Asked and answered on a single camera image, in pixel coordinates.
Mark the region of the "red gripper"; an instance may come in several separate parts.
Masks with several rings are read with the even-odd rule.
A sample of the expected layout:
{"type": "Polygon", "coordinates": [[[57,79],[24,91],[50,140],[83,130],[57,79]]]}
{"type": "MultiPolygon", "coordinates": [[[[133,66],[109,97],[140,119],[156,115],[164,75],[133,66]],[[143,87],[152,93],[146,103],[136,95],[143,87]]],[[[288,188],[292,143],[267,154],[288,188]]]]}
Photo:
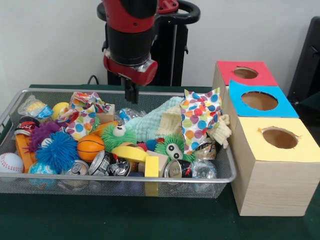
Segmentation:
{"type": "Polygon", "coordinates": [[[109,55],[104,55],[103,63],[108,71],[128,79],[124,81],[125,99],[133,104],[138,103],[137,85],[146,86],[151,83],[158,69],[158,63],[152,59],[148,59],[142,65],[125,66],[113,61],[109,55]]]}

